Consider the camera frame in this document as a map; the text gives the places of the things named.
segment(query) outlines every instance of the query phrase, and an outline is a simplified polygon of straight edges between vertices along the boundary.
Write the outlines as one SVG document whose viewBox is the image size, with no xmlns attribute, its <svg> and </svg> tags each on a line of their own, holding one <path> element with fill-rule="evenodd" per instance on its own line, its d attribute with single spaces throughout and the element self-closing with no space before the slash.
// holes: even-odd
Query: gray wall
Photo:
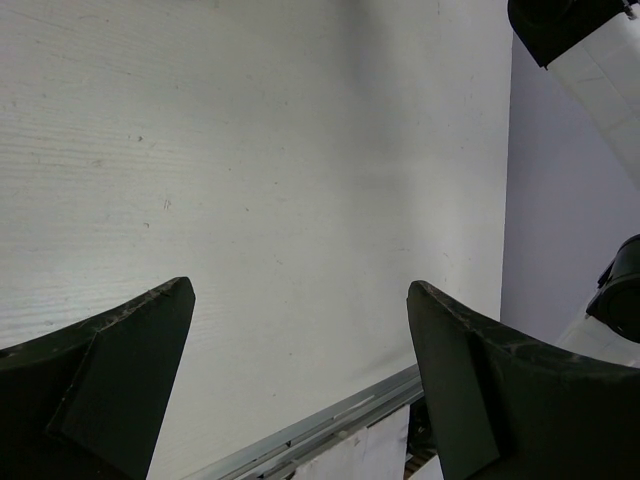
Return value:
<svg viewBox="0 0 640 480">
<path fill-rule="evenodd" d="M 513 44 L 501 319 L 554 341 L 628 237 L 640 192 L 589 116 Z"/>
</svg>

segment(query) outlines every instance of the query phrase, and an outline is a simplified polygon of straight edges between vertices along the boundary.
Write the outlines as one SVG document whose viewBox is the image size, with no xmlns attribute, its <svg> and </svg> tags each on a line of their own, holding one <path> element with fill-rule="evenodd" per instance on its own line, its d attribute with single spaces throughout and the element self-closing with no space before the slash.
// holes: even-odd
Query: white tabletop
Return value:
<svg viewBox="0 0 640 480">
<path fill-rule="evenodd" d="M 0 347 L 189 276 L 177 479 L 412 364 L 411 280 L 497 318 L 511 38 L 503 0 L 3 0 Z"/>
</svg>

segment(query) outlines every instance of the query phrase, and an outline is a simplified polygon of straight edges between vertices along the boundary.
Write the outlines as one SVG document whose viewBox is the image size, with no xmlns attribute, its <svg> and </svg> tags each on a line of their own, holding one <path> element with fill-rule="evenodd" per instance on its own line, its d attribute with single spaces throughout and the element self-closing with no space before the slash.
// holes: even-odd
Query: wall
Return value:
<svg viewBox="0 0 640 480">
<path fill-rule="evenodd" d="M 502 321 L 555 341 L 620 244 L 640 192 L 587 113 L 513 46 Z"/>
<path fill-rule="evenodd" d="M 187 275 L 150 478 L 412 364 L 424 278 L 499 315 L 503 0 L 4 0 L 0 346 Z"/>
</svg>

